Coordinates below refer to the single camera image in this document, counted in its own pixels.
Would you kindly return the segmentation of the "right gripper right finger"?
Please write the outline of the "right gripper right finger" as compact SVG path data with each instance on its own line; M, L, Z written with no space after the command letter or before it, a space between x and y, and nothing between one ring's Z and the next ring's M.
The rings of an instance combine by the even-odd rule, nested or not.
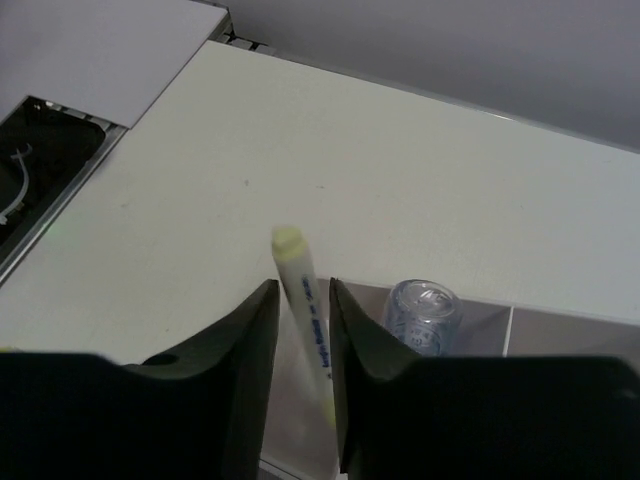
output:
M635 479L639 377L605 356L423 357L339 279L329 326L351 479Z

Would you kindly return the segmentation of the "yellow capped white marker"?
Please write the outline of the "yellow capped white marker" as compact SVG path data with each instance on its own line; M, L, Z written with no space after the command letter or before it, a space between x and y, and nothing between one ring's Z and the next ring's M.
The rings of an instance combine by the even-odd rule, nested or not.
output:
M309 244L298 227L278 226L271 232L271 251L323 413L329 425L334 427L336 417L329 331Z

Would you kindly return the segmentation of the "clear glue bottle blue cap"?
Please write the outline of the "clear glue bottle blue cap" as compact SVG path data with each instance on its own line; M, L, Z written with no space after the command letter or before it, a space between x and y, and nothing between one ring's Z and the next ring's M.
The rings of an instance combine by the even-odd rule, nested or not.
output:
M395 338L422 356L446 355L463 318L460 298L426 280L404 280L390 291L383 325Z

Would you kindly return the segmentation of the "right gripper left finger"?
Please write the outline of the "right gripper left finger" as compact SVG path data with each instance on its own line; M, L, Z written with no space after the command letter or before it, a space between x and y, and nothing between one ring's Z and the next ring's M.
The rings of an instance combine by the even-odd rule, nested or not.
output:
M279 285L140 364L81 353L1 357L5 479L254 479Z

